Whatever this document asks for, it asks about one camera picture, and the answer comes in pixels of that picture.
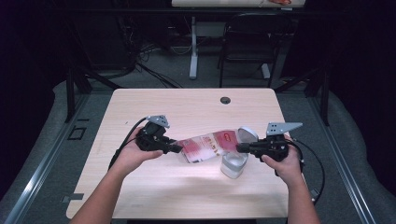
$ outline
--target forearm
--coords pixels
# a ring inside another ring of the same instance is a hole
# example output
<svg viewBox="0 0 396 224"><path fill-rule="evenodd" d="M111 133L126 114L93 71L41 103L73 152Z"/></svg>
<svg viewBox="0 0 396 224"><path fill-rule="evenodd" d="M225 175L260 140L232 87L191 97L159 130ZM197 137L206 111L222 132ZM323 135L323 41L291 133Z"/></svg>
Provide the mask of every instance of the forearm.
<svg viewBox="0 0 396 224"><path fill-rule="evenodd" d="M297 183L289 185L288 188L289 224L320 223L304 179L301 178Z"/></svg>
<svg viewBox="0 0 396 224"><path fill-rule="evenodd" d="M124 175L110 169L71 223L110 223L123 178Z"/></svg>

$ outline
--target wooden table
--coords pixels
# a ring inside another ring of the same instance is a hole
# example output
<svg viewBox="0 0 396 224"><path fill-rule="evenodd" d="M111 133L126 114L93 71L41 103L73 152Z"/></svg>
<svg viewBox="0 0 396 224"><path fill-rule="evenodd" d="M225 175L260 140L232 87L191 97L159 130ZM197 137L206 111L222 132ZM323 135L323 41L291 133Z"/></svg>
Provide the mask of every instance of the wooden table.
<svg viewBox="0 0 396 224"><path fill-rule="evenodd" d="M227 105L220 101L226 96ZM115 150L142 118L165 115L166 136L181 140L248 126L265 137L270 121L284 122L271 89L116 90L93 142L69 218L77 212L107 171ZM169 152L145 161L124 181L113 218L208 219L286 217L288 190L274 170L250 155L244 172L231 179L220 170L221 157L182 163Z"/></svg>

